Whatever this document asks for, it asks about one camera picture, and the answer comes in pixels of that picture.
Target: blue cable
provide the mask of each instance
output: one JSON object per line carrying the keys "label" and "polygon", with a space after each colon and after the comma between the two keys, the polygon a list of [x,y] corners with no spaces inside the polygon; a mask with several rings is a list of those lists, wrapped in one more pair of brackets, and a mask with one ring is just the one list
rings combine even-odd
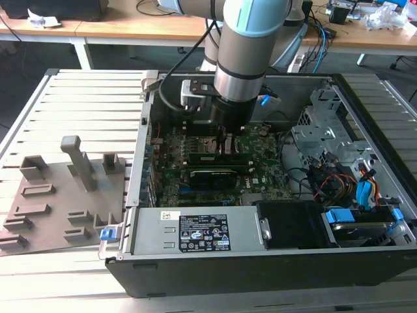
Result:
{"label": "blue cable", "polygon": [[317,64],[315,65],[315,68],[313,70],[313,73],[315,73],[315,71],[319,68],[320,63],[321,63],[321,60],[323,58],[323,52],[326,49],[326,33],[324,32],[323,27],[321,27],[320,25],[317,25],[317,24],[316,24],[316,26],[318,28],[320,28],[321,34],[323,35],[323,46],[321,47],[321,52],[320,52],[319,60],[317,61]]}

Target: blue clip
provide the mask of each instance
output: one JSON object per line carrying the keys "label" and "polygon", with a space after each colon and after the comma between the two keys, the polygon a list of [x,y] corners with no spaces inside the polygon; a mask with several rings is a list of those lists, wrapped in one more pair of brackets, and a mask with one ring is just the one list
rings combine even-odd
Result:
{"label": "blue clip", "polygon": [[265,98],[261,102],[261,106],[265,106],[268,103],[270,98],[271,98],[270,95],[266,95]]}
{"label": "blue clip", "polygon": [[353,223],[354,217],[350,209],[335,208],[326,212],[327,220],[333,223]]}
{"label": "blue clip", "polygon": [[400,220],[402,220],[404,218],[403,213],[398,208],[392,209],[392,214],[395,217],[395,219],[397,220],[397,222],[399,222]]}
{"label": "blue clip", "polygon": [[117,230],[106,229],[100,232],[100,240],[117,240]]}
{"label": "blue clip", "polygon": [[371,196],[372,184],[369,181],[360,181],[356,187],[356,201],[365,208],[365,211],[370,211],[369,197]]}

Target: motherboard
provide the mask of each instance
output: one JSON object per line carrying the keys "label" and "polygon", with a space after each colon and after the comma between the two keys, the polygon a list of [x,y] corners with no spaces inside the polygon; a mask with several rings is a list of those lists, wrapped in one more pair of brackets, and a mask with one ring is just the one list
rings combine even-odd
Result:
{"label": "motherboard", "polygon": [[245,126],[223,147],[223,154],[215,128],[184,123],[158,133],[152,167],[157,207],[251,205],[292,198],[276,158],[277,134],[266,125]]}

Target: warning label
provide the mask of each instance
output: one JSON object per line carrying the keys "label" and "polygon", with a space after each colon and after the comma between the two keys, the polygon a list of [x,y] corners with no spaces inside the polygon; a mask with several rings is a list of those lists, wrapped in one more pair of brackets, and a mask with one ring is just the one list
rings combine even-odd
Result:
{"label": "warning label", "polygon": [[181,252],[230,251],[227,215],[180,216]]}

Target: desk leg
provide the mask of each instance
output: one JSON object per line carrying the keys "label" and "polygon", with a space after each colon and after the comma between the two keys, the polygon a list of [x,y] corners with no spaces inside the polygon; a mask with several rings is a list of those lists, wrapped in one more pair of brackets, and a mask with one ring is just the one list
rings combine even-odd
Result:
{"label": "desk leg", "polygon": [[296,55],[294,56],[293,61],[287,69],[287,73],[298,73],[300,71],[301,65],[304,61],[304,58],[308,54],[310,46],[301,46],[299,47]]}
{"label": "desk leg", "polygon": [[356,62],[356,64],[361,67],[362,65],[364,65],[366,59],[368,57],[368,54],[361,54],[358,61]]}
{"label": "desk leg", "polygon": [[85,39],[83,37],[71,38],[71,43],[76,49],[81,68],[83,70],[93,69],[93,60],[91,59],[90,50],[88,45],[85,43]]}

